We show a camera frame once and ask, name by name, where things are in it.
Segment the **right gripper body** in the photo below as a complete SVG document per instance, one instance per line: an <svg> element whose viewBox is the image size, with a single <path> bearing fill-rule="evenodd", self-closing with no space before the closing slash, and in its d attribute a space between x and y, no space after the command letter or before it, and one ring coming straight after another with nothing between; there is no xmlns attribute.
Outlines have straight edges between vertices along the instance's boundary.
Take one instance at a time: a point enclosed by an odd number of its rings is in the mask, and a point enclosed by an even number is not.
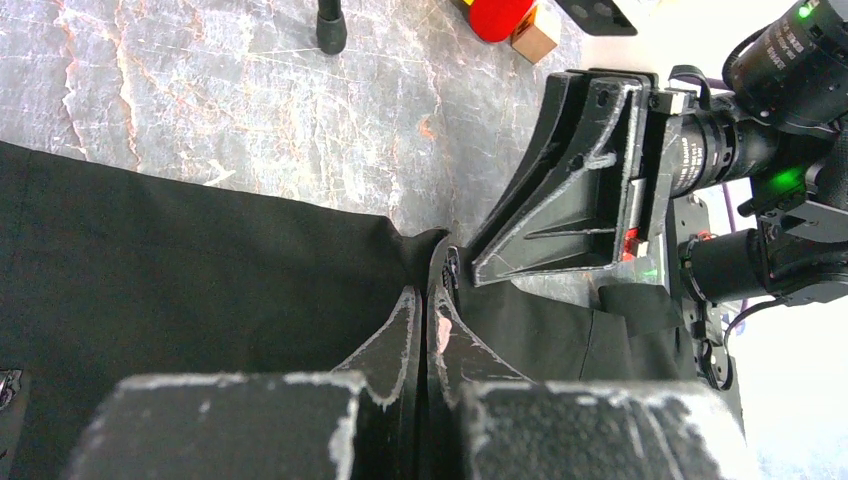
<svg viewBox="0 0 848 480"><path fill-rule="evenodd" d="M695 66L674 66L671 80L700 86L653 90L642 135L646 179L638 224L643 241L665 232L669 204L697 190L764 173L783 134L744 113L730 93L715 95Z"/></svg>

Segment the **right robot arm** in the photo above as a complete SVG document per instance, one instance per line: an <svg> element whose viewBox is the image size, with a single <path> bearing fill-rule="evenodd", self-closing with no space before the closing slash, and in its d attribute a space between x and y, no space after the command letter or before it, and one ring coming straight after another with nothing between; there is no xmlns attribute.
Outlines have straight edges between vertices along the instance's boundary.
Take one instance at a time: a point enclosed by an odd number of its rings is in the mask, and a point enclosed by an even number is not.
<svg viewBox="0 0 848 480"><path fill-rule="evenodd" d="M797 1L742 40L713 82L675 65L549 75L531 142L472 240L478 286L607 269L648 243L673 200L748 179L753 229L695 233L669 250L695 306L695 357L716 390L722 302L827 303L847 293L847 5Z"/></svg>

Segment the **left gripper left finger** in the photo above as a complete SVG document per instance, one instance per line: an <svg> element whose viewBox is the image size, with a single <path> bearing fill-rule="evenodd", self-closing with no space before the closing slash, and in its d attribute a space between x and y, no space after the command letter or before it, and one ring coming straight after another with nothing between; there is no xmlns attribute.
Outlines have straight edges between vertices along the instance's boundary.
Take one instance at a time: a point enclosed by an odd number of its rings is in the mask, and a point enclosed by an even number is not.
<svg viewBox="0 0 848 480"><path fill-rule="evenodd" d="M334 373L357 372L360 394L354 437L354 479L417 476L421 295L405 287L384 324Z"/></svg>

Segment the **black zip jacket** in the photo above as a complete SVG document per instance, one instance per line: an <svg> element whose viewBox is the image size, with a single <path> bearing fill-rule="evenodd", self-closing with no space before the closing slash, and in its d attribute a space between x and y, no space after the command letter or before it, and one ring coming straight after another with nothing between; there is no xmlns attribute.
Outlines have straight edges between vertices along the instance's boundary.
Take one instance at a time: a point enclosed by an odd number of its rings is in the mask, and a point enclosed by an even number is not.
<svg viewBox="0 0 848 480"><path fill-rule="evenodd" d="M1 147L1 367L32 379L14 479L55 479L100 401L144 373L327 371L406 288L534 380L692 381L658 285L600 288L593 310L482 287L448 234L383 216Z"/></svg>

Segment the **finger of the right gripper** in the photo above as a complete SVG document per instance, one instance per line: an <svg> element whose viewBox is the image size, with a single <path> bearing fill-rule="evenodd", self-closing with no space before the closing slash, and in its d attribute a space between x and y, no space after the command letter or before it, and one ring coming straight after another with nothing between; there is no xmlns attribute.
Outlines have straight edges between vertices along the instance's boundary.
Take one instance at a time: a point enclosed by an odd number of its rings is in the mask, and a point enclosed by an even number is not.
<svg viewBox="0 0 848 480"><path fill-rule="evenodd" d="M647 76L550 76L523 158L468 245L477 286L621 262L640 224Z"/></svg>
<svg viewBox="0 0 848 480"><path fill-rule="evenodd" d="M501 198L468 243L582 235L597 227L597 94L585 71L547 77L530 142Z"/></svg>

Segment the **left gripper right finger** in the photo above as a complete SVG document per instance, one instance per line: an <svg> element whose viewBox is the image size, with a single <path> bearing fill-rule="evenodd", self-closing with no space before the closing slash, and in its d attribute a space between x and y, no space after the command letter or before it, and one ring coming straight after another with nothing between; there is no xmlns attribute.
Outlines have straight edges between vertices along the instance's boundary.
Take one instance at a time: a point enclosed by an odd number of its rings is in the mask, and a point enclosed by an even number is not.
<svg viewBox="0 0 848 480"><path fill-rule="evenodd" d="M480 479L475 464L491 440L480 397L492 384L531 380L500 358L461 319L442 285L428 294L426 464L431 479Z"/></svg>

